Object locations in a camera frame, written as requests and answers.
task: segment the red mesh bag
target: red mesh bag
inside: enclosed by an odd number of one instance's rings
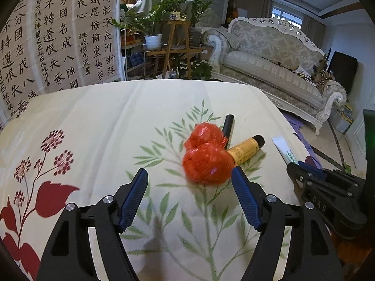
[[[233,158],[221,145],[205,143],[188,150],[182,160],[186,177],[196,184],[219,185],[231,177]]]
[[[186,150],[197,148],[204,143],[216,144],[224,148],[227,142],[228,139],[224,137],[223,132],[218,126],[204,122],[195,126],[184,145]]]

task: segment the sofa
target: sofa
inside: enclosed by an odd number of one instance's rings
[[[313,75],[324,52],[288,22],[277,18],[236,18],[228,32],[205,29],[202,41],[213,47],[209,64],[215,78],[227,77],[261,89],[279,109],[313,124],[316,135],[332,107],[346,102],[346,91],[338,82],[328,81],[321,93],[292,72],[301,66]]]

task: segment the sofa armrest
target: sofa armrest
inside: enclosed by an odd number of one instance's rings
[[[203,33],[202,42],[206,46],[213,47],[211,57],[209,59],[209,65],[213,67],[213,71],[220,73],[220,57],[228,54],[233,50],[228,39],[223,34],[225,31],[216,31],[210,29]]]
[[[324,106],[322,106],[320,112],[318,112],[316,115],[316,119],[321,122],[325,122],[331,115],[333,106],[341,107],[345,104],[346,91],[340,83],[336,81],[329,81],[324,87],[322,96]]]

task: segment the blue gripper pad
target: blue gripper pad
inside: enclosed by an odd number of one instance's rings
[[[304,169],[306,172],[310,172],[310,173],[312,173],[313,175],[315,175],[317,179],[320,179],[320,180],[322,180],[322,181],[325,181],[325,180],[326,180],[326,177],[324,176],[322,170],[317,169],[317,168],[314,168],[314,167],[312,167],[312,166],[310,166],[310,165],[308,165],[308,164],[306,164],[306,163],[304,163],[304,162],[302,162],[302,161],[299,161],[299,162],[298,162],[298,165],[299,165],[302,169]]]
[[[119,222],[122,231],[125,231],[126,228],[132,225],[148,183],[149,175],[147,174],[147,171],[140,169],[132,182],[128,184],[131,187],[125,202],[122,205],[121,220]]]
[[[243,173],[241,167],[235,167],[232,171],[232,184],[234,191],[237,194],[237,198],[241,204],[247,222],[254,226],[256,230],[259,230],[262,224],[259,218],[259,204],[254,198],[248,183],[250,182]]]

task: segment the yellow tube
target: yellow tube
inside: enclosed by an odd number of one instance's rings
[[[263,137],[257,135],[229,149],[228,153],[233,157],[236,166],[239,166],[252,158],[263,145]]]

